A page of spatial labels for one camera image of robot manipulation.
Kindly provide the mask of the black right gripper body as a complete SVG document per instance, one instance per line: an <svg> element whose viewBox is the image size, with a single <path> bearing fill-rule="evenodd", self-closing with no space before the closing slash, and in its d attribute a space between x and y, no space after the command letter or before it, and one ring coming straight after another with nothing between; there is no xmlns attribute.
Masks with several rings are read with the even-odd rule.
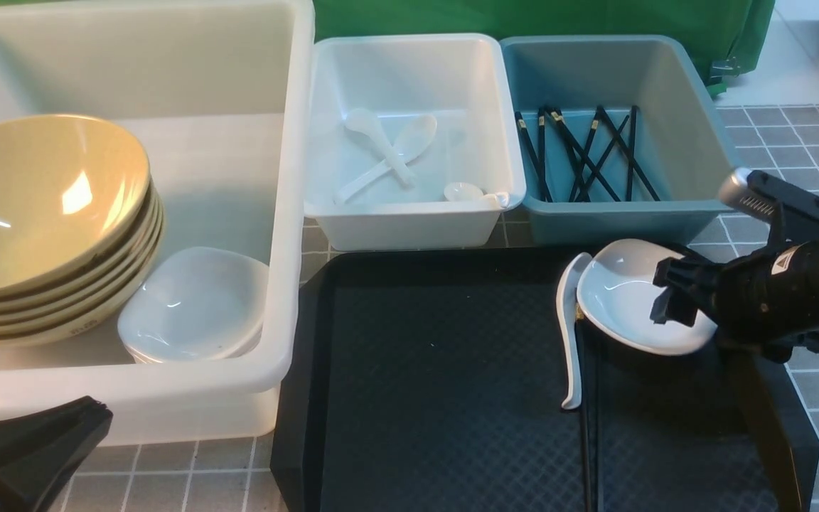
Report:
<svg viewBox="0 0 819 512"><path fill-rule="evenodd" d="M738 346L781 344L819 331L819 220L778 213L765 246L716 279L711 317Z"/></svg>

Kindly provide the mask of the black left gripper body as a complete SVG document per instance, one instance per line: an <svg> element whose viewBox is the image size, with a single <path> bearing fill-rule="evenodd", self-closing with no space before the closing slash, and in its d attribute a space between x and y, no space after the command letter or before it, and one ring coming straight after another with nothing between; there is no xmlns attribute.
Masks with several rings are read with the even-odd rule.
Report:
<svg viewBox="0 0 819 512"><path fill-rule="evenodd" d="M0 511L48 511L107 437L113 412L84 396L0 420Z"/></svg>

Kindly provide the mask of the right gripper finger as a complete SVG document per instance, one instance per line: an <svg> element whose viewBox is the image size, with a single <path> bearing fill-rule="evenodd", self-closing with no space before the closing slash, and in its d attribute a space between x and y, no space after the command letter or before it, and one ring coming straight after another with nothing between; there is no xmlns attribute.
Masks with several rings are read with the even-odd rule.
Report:
<svg viewBox="0 0 819 512"><path fill-rule="evenodd" d="M705 258L666 258L658 262L653 285L663 289L651 306L654 324L675 321L695 325L699 312L715 320L715 289L719 265Z"/></svg>

